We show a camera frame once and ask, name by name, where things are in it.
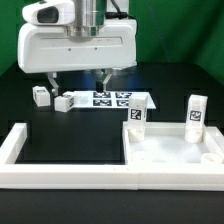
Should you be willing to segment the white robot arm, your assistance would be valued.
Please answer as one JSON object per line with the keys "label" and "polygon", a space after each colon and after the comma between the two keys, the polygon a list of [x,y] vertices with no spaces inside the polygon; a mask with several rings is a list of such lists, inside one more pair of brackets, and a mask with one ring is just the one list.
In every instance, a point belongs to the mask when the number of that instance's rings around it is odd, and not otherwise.
{"label": "white robot arm", "polygon": [[136,65],[137,22],[107,12],[111,0],[41,0],[25,6],[18,36],[18,65],[26,73],[45,73],[58,92],[59,72],[94,70],[96,90],[104,92],[112,75]]}

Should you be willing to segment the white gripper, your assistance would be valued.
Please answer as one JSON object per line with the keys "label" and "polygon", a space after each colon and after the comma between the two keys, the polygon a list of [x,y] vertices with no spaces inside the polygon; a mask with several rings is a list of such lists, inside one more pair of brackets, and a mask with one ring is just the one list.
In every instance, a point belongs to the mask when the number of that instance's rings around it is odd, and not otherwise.
{"label": "white gripper", "polygon": [[105,1],[39,1],[25,6],[18,36],[18,64],[26,73],[47,73],[57,97],[57,73],[97,71],[105,92],[111,69],[136,64],[134,19],[107,19]]}

